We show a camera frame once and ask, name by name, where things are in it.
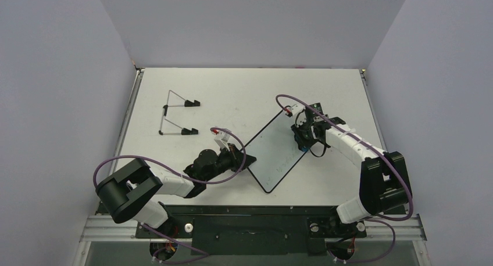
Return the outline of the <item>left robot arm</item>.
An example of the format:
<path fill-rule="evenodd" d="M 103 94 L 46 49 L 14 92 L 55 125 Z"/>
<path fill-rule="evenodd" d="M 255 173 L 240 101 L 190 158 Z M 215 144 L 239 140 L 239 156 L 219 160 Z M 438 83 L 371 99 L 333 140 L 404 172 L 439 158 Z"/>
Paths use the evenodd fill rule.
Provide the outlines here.
<path fill-rule="evenodd" d="M 184 172 L 175 175 L 164 166 L 151 167 L 143 157 L 132 157 L 122 168 L 95 185 L 95 192 L 117 224 L 136 220 L 160 237 L 173 231 L 173 220 L 155 195 L 190 199 L 202 193 L 214 178 L 226 171 L 241 172 L 257 161 L 229 143 L 219 153 L 201 151 Z"/>

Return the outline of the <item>black framed small whiteboard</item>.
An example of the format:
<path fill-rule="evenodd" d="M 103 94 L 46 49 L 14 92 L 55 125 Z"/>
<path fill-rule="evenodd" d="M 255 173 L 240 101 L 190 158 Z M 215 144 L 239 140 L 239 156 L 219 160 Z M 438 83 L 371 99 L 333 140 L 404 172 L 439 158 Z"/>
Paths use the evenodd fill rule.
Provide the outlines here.
<path fill-rule="evenodd" d="M 245 145 L 246 153 L 256 158 L 247 169 L 265 193 L 272 193 L 306 154 L 298 149 L 293 124 L 280 110 Z"/>

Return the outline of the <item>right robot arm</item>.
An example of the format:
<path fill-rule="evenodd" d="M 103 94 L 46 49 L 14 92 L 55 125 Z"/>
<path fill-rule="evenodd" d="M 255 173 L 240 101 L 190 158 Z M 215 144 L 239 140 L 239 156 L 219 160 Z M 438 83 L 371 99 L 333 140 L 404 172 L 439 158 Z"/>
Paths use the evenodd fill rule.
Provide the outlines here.
<path fill-rule="evenodd" d="M 404 157 L 386 152 L 358 135 L 339 117 L 323 114 L 320 104 L 296 104 L 286 109 L 294 117 L 291 130 L 299 150 L 307 152 L 316 143 L 337 150 L 359 171 L 358 194 L 340 204 L 328 219 L 329 230 L 343 235 L 351 223 L 385 211 L 412 205 L 412 191 Z"/>

